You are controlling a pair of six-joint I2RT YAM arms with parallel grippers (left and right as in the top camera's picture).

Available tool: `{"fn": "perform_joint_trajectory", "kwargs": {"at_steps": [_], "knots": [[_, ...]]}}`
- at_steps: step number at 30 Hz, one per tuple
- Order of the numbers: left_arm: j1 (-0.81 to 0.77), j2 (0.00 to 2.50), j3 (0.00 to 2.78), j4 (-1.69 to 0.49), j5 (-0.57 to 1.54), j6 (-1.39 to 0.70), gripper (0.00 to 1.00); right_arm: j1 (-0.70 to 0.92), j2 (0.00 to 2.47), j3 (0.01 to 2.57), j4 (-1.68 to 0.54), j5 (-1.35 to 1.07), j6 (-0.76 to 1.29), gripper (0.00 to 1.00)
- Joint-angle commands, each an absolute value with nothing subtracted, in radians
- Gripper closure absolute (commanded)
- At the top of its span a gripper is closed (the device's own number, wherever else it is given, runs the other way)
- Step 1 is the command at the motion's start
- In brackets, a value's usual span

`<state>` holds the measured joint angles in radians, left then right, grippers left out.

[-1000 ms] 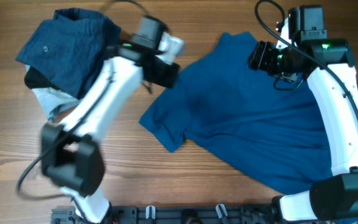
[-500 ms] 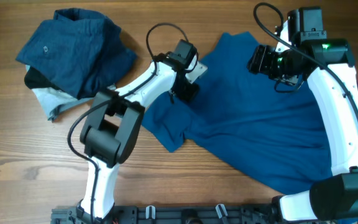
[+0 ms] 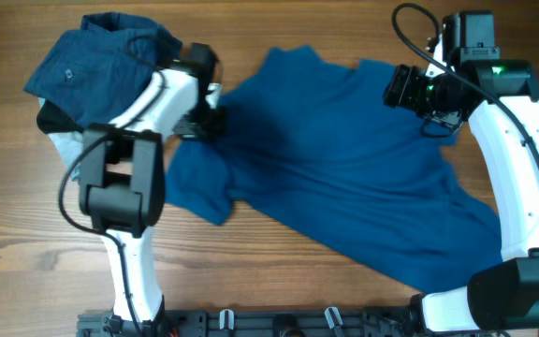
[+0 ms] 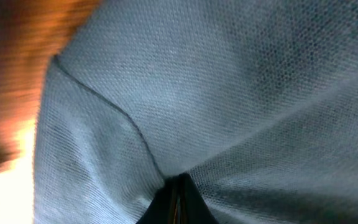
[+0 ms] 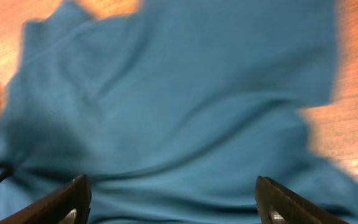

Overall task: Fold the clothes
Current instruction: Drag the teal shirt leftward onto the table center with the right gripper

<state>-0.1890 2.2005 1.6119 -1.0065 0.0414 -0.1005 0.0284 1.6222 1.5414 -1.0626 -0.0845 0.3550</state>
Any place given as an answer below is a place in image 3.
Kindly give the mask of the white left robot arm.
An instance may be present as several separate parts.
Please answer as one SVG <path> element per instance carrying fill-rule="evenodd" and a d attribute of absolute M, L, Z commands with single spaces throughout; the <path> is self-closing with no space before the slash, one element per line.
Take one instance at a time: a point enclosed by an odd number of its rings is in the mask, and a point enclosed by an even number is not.
<path fill-rule="evenodd" d="M 192 44 L 185 59 L 155 70 L 123 114 L 83 134 L 80 210 L 106 246 L 115 290 L 101 336 L 171 333 L 153 258 L 153 227 L 166 197 L 163 143 L 171 136 L 210 141 L 223 133 L 218 64 L 210 46 Z"/>

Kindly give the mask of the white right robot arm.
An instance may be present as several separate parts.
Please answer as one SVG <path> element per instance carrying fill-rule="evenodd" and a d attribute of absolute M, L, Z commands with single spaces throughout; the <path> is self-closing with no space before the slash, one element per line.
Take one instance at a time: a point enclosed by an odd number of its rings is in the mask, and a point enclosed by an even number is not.
<path fill-rule="evenodd" d="M 490 11 L 461 11 L 434 26 L 419 53 L 428 67 L 398 66 L 383 99 L 450 133 L 470 127 L 499 211 L 502 262 L 466 286 L 414 296 L 405 333 L 539 329 L 538 79 L 529 62 L 502 59 Z"/>

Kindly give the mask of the teal blue t-shirt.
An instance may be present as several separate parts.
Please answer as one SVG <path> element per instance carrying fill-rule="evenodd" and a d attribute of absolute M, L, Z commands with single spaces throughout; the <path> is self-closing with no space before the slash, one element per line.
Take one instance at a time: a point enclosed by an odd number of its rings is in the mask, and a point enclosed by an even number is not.
<path fill-rule="evenodd" d="M 219 102 L 226 129 L 184 141 L 166 201 L 215 225 L 237 200 L 408 286 L 443 292 L 501 260 L 497 214 L 460 186 L 437 125 L 391 109 L 394 66 L 271 49 Z"/>

